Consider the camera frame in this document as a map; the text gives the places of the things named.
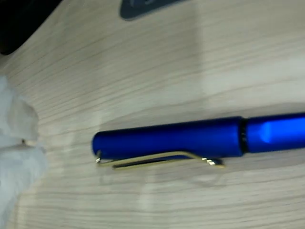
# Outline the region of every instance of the pen barrel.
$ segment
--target pen barrel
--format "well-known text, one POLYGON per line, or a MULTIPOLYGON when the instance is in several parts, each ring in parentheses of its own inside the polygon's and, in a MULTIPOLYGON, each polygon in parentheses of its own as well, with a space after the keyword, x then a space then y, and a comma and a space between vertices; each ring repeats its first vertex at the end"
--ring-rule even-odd
MULTIPOLYGON (((242 156, 242 117, 156 125, 98 132, 94 154, 103 159, 127 159, 169 151, 188 151, 206 158, 242 156)), ((171 156, 166 159, 184 159, 171 156)))
POLYGON ((246 125, 250 153, 305 147, 305 113, 250 118, 246 125))

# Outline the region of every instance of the pen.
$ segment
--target pen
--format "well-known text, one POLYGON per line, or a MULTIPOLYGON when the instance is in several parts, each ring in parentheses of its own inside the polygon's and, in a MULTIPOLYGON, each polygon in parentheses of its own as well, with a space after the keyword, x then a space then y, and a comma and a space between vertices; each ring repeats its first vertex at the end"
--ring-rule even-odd
POLYGON ((225 157, 302 147, 305 147, 305 113, 236 116, 101 131, 92 140, 96 162, 114 169, 189 158, 222 166, 221 159, 225 157))

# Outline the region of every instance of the white cloth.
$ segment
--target white cloth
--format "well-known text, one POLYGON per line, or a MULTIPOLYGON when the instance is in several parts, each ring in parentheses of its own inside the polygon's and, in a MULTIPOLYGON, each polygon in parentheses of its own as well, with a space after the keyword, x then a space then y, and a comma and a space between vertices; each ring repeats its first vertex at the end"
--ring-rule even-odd
POLYGON ((22 140, 37 140, 34 109, 0 76, 0 229, 5 228, 17 196, 47 167, 44 149, 22 140))

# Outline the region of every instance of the pen clip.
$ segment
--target pen clip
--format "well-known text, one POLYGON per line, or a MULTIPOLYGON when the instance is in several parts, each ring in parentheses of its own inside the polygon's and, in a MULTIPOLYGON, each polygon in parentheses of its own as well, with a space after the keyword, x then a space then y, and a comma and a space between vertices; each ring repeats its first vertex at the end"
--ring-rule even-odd
POLYGON ((190 159, 196 159, 197 161, 205 162, 211 166, 224 167, 222 160, 220 159, 208 159, 206 157, 201 157, 196 154, 187 151, 171 151, 159 154, 151 154, 146 156, 132 157, 122 160, 112 160, 107 162, 102 162, 102 152, 99 150, 97 152, 96 163, 98 166, 107 167, 112 166, 114 170, 125 170, 131 168, 146 167, 152 165, 166 164, 170 162, 182 161, 183 159, 173 159, 173 160, 162 160, 162 161, 151 161, 154 159, 169 157, 169 156, 186 156, 190 159))

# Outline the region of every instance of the black object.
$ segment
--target black object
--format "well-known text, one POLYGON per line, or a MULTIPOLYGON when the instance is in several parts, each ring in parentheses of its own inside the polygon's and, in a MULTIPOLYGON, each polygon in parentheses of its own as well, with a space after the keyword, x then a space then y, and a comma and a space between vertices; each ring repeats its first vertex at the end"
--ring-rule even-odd
POLYGON ((185 0, 122 0, 120 15, 125 20, 132 20, 143 14, 180 1, 185 0))
POLYGON ((0 53, 18 49, 62 0, 0 0, 0 53))

